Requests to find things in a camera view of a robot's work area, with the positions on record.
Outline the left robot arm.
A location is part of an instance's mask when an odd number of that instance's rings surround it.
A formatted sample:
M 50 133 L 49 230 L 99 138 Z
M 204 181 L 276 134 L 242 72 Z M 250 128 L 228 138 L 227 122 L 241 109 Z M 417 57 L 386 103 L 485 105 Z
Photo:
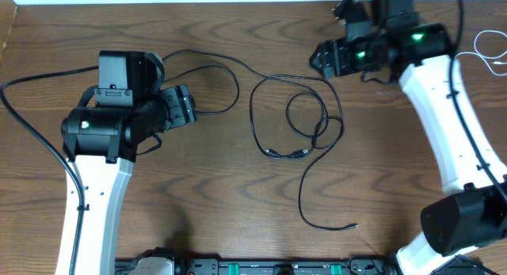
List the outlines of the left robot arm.
M 154 53 L 102 51 L 95 106 L 80 101 L 61 125 L 67 203 L 58 274 L 112 274 L 122 203 L 144 140 L 196 121 L 187 86 L 161 87 Z

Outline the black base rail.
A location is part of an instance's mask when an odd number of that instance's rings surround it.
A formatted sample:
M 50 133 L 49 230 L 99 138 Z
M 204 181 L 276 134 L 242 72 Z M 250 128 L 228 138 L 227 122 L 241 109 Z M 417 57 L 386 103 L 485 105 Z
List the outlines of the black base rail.
M 118 259 L 115 274 L 174 275 L 347 275 L 399 274 L 394 260 L 367 255 L 336 260 L 246 260 L 224 259 L 214 254 L 178 256 L 173 250 L 156 247 L 133 259 Z

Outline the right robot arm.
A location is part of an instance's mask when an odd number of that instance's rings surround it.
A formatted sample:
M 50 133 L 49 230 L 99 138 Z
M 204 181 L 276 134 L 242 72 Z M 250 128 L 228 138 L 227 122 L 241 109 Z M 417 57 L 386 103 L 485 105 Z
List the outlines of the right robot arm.
M 412 0 L 342 0 L 345 36 L 320 43 L 309 63 L 324 78 L 388 68 L 415 108 L 440 171 L 444 198 L 421 211 L 421 233 L 381 274 L 486 273 L 469 253 L 506 237 L 506 166 L 465 90 L 459 38 L 423 25 Z

